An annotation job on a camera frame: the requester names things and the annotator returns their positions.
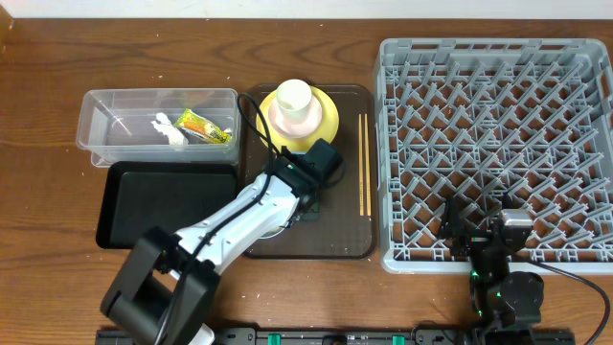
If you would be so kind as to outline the green orange snack wrapper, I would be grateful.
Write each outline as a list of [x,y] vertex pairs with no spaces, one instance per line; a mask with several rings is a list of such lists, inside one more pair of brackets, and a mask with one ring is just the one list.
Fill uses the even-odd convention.
[[209,144],[227,144],[232,139],[230,130],[221,129],[191,109],[186,109],[173,126]]

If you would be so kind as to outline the white tissue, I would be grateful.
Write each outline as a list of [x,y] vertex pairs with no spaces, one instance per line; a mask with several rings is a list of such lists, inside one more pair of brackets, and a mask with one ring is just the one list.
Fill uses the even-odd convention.
[[167,137],[170,146],[186,146],[188,144],[188,139],[173,125],[165,113],[156,113],[155,119],[150,123],[156,131]]

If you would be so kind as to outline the light blue bowl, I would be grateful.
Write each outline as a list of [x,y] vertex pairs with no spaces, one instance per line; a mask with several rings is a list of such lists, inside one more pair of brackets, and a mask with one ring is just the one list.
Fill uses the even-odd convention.
[[278,236],[287,228],[289,224],[290,224],[290,221],[288,220],[282,226],[279,226],[279,227],[274,228],[273,230],[267,231],[266,233],[260,236],[260,240],[269,240],[269,239],[272,239]]

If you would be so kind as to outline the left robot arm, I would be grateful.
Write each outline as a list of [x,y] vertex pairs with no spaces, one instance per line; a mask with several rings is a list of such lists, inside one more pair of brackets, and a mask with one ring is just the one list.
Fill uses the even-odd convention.
[[328,169],[286,154],[208,218],[170,235],[149,230],[125,260],[102,313],[138,344],[210,344],[205,324],[222,272],[264,234],[314,201]]

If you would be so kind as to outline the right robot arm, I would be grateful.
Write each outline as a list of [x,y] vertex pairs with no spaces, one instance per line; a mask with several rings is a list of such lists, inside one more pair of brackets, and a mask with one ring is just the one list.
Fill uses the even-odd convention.
[[472,344],[534,344],[532,325],[541,321],[544,282],[536,273],[512,271],[509,256],[523,249],[534,228],[525,209],[508,196],[486,230],[465,224],[455,199],[444,204],[438,237],[450,240],[453,256],[471,265],[469,289],[480,321],[463,336]]

